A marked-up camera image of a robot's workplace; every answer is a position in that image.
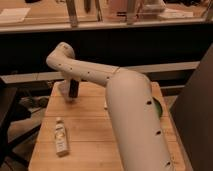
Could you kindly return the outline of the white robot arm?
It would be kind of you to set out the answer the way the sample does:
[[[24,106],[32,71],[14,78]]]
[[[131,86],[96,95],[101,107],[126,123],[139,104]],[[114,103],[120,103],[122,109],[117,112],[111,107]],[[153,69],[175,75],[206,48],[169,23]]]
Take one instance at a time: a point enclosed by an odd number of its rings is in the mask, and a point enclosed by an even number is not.
[[[119,66],[81,61],[73,48],[59,43],[47,65],[67,79],[103,86],[124,171],[175,171],[149,78]]]

